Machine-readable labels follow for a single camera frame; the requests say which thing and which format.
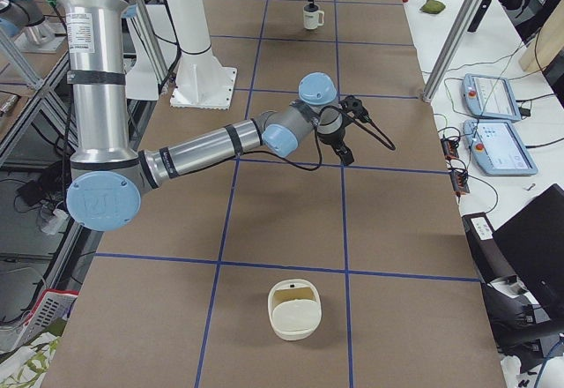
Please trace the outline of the green bean bag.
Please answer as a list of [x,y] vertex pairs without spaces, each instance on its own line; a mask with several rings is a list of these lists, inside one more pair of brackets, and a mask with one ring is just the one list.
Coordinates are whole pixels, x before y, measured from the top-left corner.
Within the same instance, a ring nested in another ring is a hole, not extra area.
[[444,11],[446,5],[439,0],[426,0],[419,10],[426,14],[436,15]]

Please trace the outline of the blue teach pendant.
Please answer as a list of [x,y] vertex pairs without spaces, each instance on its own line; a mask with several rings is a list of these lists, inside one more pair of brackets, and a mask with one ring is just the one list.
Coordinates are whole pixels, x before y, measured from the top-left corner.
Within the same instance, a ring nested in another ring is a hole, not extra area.
[[486,175],[529,176],[538,173],[509,120],[468,119],[463,123],[463,135],[470,156]]
[[462,82],[465,106],[474,117],[521,119],[519,106],[507,78],[468,73]]

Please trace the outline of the upper blue teach pendant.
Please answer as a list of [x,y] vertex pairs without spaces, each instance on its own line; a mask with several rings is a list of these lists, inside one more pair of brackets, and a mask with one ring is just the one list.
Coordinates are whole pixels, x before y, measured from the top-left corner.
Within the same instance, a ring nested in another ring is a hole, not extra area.
[[507,78],[468,73],[462,82],[465,106],[474,117],[521,119],[519,106]]

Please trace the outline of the white mug with handle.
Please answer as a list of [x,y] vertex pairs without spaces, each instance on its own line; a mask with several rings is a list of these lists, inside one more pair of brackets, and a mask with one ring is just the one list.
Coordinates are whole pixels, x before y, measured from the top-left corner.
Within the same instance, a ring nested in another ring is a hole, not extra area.
[[324,26],[324,11],[316,4],[306,4],[302,12],[303,27],[308,31],[314,31]]

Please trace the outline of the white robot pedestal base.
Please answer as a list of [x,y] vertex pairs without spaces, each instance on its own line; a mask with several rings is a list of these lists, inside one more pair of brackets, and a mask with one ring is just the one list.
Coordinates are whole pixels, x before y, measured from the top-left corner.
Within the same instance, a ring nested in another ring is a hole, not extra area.
[[228,109],[237,70],[223,66],[212,51],[203,0],[167,0],[181,51],[171,105]]

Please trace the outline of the orange electronics board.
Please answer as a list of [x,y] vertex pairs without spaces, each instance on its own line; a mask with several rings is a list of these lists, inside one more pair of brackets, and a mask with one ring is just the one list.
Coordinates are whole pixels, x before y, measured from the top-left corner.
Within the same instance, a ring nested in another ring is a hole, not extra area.
[[454,160],[459,158],[458,154],[459,142],[454,139],[442,138],[441,146],[446,160]]

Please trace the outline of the black computer monitor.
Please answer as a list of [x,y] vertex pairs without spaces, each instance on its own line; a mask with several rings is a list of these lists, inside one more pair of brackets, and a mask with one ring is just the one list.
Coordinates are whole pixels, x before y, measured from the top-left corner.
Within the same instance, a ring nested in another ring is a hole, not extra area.
[[493,233],[519,279],[551,317],[563,316],[563,189],[537,195]]

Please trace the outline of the lower blue teach pendant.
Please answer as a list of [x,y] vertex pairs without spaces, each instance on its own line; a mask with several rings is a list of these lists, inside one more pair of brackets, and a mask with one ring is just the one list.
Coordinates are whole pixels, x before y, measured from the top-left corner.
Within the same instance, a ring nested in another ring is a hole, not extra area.
[[529,176],[538,173],[509,120],[468,119],[463,123],[463,135],[470,156],[486,175]]

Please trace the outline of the aluminium frame post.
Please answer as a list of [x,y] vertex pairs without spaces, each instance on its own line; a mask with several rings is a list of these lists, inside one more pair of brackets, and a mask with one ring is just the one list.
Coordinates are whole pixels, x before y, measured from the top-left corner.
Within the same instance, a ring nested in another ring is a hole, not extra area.
[[464,0],[437,57],[421,99],[431,103],[482,0]]

